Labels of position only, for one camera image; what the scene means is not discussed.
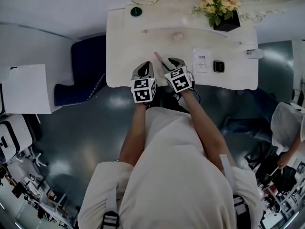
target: person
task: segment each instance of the person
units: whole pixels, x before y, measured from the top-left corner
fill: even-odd
[[[248,92],[252,95],[263,118],[227,117],[221,132],[223,135],[230,132],[247,133],[279,147],[280,150],[287,150],[278,161],[279,168],[284,168],[297,150],[305,153],[304,138],[302,138],[304,115],[291,104],[278,103],[274,97],[260,88]]]
[[[91,178],[80,229],[101,228],[113,193],[123,229],[235,229],[233,194],[248,205],[251,228],[257,228],[263,210],[255,174],[236,167],[192,91],[181,94],[190,114],[136,104],[119,161],[98,164]],[[227,157],[232,186],[221,157]]]

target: flower bouquet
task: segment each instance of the flower bouquet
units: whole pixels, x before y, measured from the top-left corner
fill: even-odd
[[[233,18],[234,12],[240,6],[240,0],[202,0],[199,7],[193,7],[193,13],[205,14],[213,27],[220,25],[222,20]]]

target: dark floor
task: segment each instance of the dark floor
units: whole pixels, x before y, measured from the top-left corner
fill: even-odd
[[[277,100],[289,101],[293,87],[291,42],[260,45],[265,57],[259,62],[259,86],[274,93]],[[196,86],[201,105],[220,127],[228,115],[235,118],[259,117],[248,94]],[[39,115],[42,139],[35,147],[48,168],[41,169],[51,188],[66,193],[72,205],[80,206],[98,163],[118,159],[132,119],[134,103],[127,87],[101,89],[89,102],[63,107],[51,115]],[[258,142],[244,134],[225,137],[237,164]]]

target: yellow flower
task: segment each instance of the yellow flower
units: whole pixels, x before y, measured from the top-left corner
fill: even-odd
[[[227,9],[229,10],[229,11],[233,11],[234,9],[235,9],[236,7],[235,7],[235,5],[231,5],[230,7],[228,7]]]
[[[208,7],[206,7],[206,11],[208,13],[215,13],[215,8],[213,6],[208,6]]]
[[[225,1],[225,0],[222,0],[222,1],[221,1],[221,4],[222,4],[225,8],[230,7],[230,6],[232,5],[229,1]]]
[[[200,4],[200,7],[201,7],[201,8],[206,8],[206,2],[202,2],[202,3]]]
[[[205,2],[206,2],[207,4],[210,4],[210,5],[213,5],[213,4],[214,4],[213,0],[205,0]]]

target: white shirt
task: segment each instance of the white shirt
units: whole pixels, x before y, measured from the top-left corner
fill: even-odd
[[[79,213],[80,229],[99,229],[107,193],[118,185],[123,229],[235,229],[232,189],[203,155],[189,114],[164,108],[146,112],[146,148],[135,167],[97,166]],[[257,228],[263,210],[252,171],[233,168],[237,193]]]
[[[280,152],[288,150],[298,133],[300,132],[301,141],[304,141],[305,131],[303,128],[304,115],[293,106],[286,103],[279,103],[276,107],[271,120],[272,145],[280,148]],[[299,147],[299,152],[305,153],[305,147]]]

